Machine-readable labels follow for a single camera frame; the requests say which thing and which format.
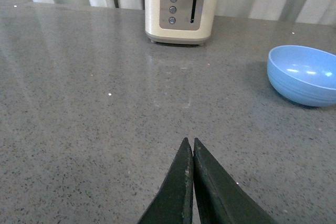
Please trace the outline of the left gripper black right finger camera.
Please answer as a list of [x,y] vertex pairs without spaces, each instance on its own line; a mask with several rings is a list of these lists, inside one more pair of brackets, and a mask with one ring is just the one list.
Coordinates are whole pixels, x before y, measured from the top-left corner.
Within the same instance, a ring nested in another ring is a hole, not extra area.
[[210,151],[194,140],[194,187],[201,223],[276,223]]

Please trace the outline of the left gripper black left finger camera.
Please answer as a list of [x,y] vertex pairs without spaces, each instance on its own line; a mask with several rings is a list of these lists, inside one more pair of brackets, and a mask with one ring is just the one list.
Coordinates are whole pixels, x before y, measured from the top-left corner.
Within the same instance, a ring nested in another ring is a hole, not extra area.
[[138,223],[192,223],[194,162],[188,138],[184,138],[170,169]]

